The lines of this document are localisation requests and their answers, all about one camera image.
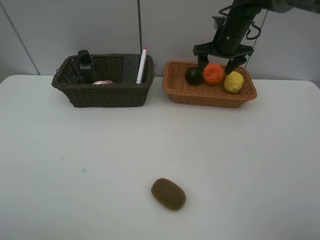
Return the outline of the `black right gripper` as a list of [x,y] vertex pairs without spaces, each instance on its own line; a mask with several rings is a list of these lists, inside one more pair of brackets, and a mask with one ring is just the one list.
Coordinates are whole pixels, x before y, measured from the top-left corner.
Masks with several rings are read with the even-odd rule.
[[197,56],[197,66],[199,73],[202,75],[205,67],[209,64],[208,55],[216,56],[219,58],[229,59],[225,66],[225,73],[229,75],[236,68],[246,63],[246,55],[251,56],[254,49],[251,46],[240,44],[237,50],[232,54],[222,53],[220,50],[215,49],[212,42],[207,42],[193,47],[193,54]]

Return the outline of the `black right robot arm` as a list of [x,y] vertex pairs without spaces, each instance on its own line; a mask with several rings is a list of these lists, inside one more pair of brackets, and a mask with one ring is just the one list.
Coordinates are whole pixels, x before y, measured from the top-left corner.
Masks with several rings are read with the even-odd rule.
[[195,45],[193,54],[197,56],[198,71],[203,73],[209,64],[208,56],[228,59],[224,72],[228,75],[247,61],[254,49],[241,44],[243,38],[255,40],[261,34],[261,28],[254,18],[262,9],[277,13],[286,13],[292,8],[319,13],[318,0],[234,0],[221,10],[221,16],[214,16],[216,33],[211,42]]

